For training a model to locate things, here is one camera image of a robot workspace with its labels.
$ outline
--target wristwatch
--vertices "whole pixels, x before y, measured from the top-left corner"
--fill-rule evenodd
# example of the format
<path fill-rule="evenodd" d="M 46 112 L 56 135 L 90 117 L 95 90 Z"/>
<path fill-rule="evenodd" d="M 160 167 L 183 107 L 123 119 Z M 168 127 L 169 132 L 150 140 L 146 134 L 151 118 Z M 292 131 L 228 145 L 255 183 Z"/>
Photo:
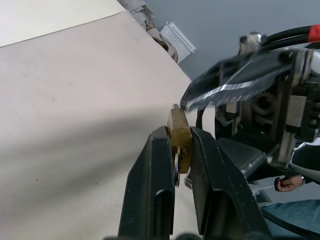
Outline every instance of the wristwatch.
<path fill-rule="evenodd" d="M 300 175 L 300 177 L 301 177 L 301 179 L 302 179 L 302 183 L 301 183 L 300 186 L 303 186 L 303 185 L 306 184 L 306 180 L 305 180 L 305 177 L 304 177 L 304 176 Z"/>

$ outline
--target jeans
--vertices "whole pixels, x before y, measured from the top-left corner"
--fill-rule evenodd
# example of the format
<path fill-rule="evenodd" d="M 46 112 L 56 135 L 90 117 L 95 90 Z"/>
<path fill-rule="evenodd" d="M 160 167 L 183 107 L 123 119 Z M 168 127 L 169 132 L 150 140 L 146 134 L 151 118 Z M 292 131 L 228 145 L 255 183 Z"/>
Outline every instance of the jeans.
<path fill-rule="evenodd" d="M 320 200 L 275 203 L 261 208 L 292 225 L 320 234 Z M 266 223 L 273 237 L 299 237 L 267 219 Z"/>

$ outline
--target silver metal part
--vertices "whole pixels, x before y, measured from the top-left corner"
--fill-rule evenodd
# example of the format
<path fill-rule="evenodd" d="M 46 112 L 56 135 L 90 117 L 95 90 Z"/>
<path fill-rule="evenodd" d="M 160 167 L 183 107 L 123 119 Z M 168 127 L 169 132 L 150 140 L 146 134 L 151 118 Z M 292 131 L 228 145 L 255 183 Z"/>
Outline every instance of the silver metal part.
<path fill-rule="evenodd" d="M 263 35 L 259 32 L 253 32 L 240 38 L 239 54 L 249 54 L 259 50 Z"/>
<path fill-rule="evenodd" d="M 174 156 L 174 184 L 176 187 L 180 185 L 180 165 L 181 165 L 181 148 L 178 147 Z"/>
<path fill-rule="evenodd" d="M 245 169 L 241 170 L 241 173 L 246 174 L 252 167 L 257 165 L 257 163 L 259 163 L 260 161 L 261 161 L 260 158 L 255 159 L 253 162 L 249 163 L 249 165 Z"/>
<path fill-rule="evenodd" d="M 320 75 L 320 52 L 313 51 L 311 60 L 311 71 L 313 74 Z"/>
<path fill-rule="evenodd" d="M 273 156 L 270 164 L 283 169 L 286 169 L 290 161 L 292 160 L 293 148 L 295 146 L 295 134 L 286 130 L 287 123 L 290 123 L 291 121 L 289 118 L 291 118 L 293 115 L 289 103 L 291 98 L 291 92 L 292 88 L 300 84 L 303 84 L 306 78 L 309 77 L 309 59 L 311 53 L 312 52 L 306 48 L 301 49 L 301 51 L 297 53 L 295 71 L 293 74 L 293 80 L 290 89 L 279 89 L 279 97 L 282 99 L 282 101 L 278 103 L 279 109 L 277 109 L 277 113 L 274 118 L 276 119 L 276 121 L 273 122 L 273 125 L 275 125 L 276 127 L 273 126 L 273 135 L 276 139 L 280 138 L 280 146 L 278 149 L 278 154 Z"/>
<path fill-rule="evenodd" d="M 302 149 L 305 145 L 307 145 L 306 142 L 301 143 L 299 146 L 297 146 L 297 147 L 295 147 L 295 148 L 293 149 L 293 152 L 296 152 L 296 151 Z"/>
<path fill-rule="evenodd" d="M 300 186 L 303 186 L 303 185 L 306 184 L 306 180 L 305 180 L 305 177 L 304 177 L 304 176 L 300 175 L 300 177 L 301 177 L 301 179 L 302 179 L 302 183 L 301 183 Z"/>
<path fill-rule="evenodd" d="M 232 78 L 236 77 L 236 75 L 240 73 L 246 66 L 247 65 L 236 72 Z M 189 100 L 184 107 L 187 111 L 191 111 L 200 101 L 208 98 L 212 98 L 210 103 L 213 103 L 215 106 L 251 99 L 253 96 L 267 90 L 270 86 L 272 86 L 275 77 L 281 71 L 282 69 L 273 71 L 269 74 L 255 79 L 254 81 L 248 81 L 238 84 L 226 83 L 203 95 L 200 95 L 199 97 Z"/>
<path fill-rule="evenodd" d="M 268 156 L 268 158 L 266 159 L 266 163 L 267 164 L 271 164 L 273 157 L 272 156 Z"/>

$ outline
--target robotic hand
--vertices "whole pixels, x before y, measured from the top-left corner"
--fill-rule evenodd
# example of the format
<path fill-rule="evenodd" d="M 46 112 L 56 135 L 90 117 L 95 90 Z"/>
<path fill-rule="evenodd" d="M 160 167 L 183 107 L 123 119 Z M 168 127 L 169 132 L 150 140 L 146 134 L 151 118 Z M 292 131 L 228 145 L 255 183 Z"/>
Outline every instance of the robotic hand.
<path fill-rule="evenodd" d="M 181 107 L 198 109 L 197 127 L 208 105 L 218 107 L 216 129 L 222 132 L 217 132 L 216 139 L 221 148 L 227 151 L 230 145 L 245 144 L 265 153 L 271 166 L 285 170 L 296 139 L 313 142 L 320 126 L 320 52 L 309 49 L 314 43 L 309 48 L 288 46 L 316 41 L 320 41 L 320 25 L 268 37 L 260 33 L 243 36 L 239 55 L 219 62 L 192 82 Z M 238 165 L 247 166 L 241 169 L 244 173 L 259 162 L 252 154 L 251 160 L 241 159 L 242 166 Z M 299 173 L 320 182 L 320 174 Z"/>
<path fill-rule="evenodd" d="M 173 106 L 167 126 L 150 134 L 129 172 L 118 238 L 108 239 L 168 240 L 175 186 L 189 169 L 203 239 L 271 239 L 263 215 L 272 217 L 262 215 L 246 179 L 265 162 L 288 171 L 295 139 L 313 142 L 318 136 L 320 55 L 308 47 L 288 47 L 307 42 L 320 42 L 320 25 L 271 36 L 251 33 L 240 38 L 238 56 L 192 82 L 182 109 Z M 218 107 L 216 139 L 202 130 L 209 105 Z M 196 127 L 188 125 L 184 112 L 193 109 L 198 109 Z M 312 238 L 280 219 L 272 221 Z"/>

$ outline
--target gear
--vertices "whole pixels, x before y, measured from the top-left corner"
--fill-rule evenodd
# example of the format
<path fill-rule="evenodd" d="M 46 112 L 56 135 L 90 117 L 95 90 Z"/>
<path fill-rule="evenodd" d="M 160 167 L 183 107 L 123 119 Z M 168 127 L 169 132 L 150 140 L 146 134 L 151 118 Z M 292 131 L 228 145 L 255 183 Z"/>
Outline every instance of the gear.
<path fill-rule="evenodd" d="M 276 110 L 277 99 L 270 92 L 263 91 L 251 99 L 251 108 L 259 115 L 271 115 Z"/>

